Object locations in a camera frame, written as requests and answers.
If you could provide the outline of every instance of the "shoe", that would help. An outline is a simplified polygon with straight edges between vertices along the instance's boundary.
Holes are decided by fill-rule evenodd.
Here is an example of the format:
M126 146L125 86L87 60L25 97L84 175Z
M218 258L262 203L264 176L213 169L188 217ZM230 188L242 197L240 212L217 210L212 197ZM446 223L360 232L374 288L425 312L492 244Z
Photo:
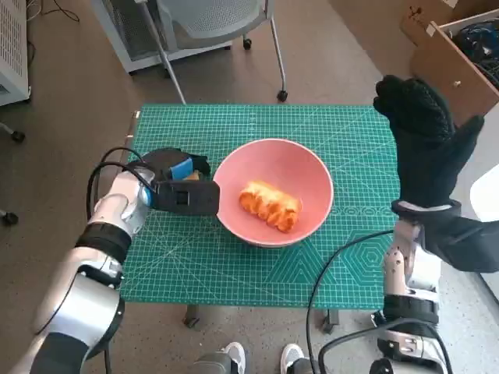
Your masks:
M286 374L288 367L300 358L305 358L302 348L296 344L288 344L282 350L281 355L281 374Z
M237 341L233 341L227 347L222 349L236 364L239 374L244 374L246 370L246 354L244 348Z

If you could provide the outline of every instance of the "wooden drawer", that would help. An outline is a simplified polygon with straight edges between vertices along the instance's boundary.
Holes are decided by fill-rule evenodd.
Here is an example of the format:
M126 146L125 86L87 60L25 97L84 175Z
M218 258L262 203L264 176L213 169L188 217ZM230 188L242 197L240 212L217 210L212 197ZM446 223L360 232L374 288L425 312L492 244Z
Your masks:
M499 102L499 91L447 36L463 27L499 17L499 9L443 26L432 22L430 38L411 60L411 72L436 88L448 100L457 126L473 115L485 115Z

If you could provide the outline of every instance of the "table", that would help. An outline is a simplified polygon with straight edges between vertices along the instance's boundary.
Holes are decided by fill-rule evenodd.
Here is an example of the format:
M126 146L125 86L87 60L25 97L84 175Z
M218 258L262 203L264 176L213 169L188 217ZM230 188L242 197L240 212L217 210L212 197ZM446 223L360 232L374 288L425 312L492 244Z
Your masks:
M394 225L395 142L387 120L371 106L148 104L135 117L133 148L138 152L180 147L206 154L213 170L249 141L294 140L327 165L334 202L315 234L285 249L241 242L216 217L152 211L125 264L122 296L128 302L306 307L335 248ZM340 255L315 306L380 308L381 262L390 243L389 236L379 237Z

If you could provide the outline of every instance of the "pastry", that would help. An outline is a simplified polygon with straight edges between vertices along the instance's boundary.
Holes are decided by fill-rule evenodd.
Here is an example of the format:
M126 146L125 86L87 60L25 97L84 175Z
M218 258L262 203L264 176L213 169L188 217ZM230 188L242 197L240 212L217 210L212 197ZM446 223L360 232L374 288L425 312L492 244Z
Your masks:
M283 232L295 226L302 210L298 199L262 181L249 182L239 195L239 203L247 212Z

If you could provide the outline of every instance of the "wheel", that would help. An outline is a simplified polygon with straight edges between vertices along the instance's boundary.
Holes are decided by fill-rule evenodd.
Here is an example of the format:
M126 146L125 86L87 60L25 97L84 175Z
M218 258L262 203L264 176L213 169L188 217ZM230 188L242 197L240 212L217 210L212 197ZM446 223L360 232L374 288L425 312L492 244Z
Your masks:
M242 46L244 47L244 49L246 49L247 51L249 51L251 49L251 44L252 44L252 41L251 39L244 39L242 41Z
M13 226L19 222L19 218L14 213L6 213L2 217L2 222L5 226Z
M15 131L12 134L10 134L10 137L12 140L14 140L16 143L22 143L24 139L26 138L26 135L24 135L24 132L21 131Z
M288 91L280 90L278 93L278 100L284 103L288 99Z

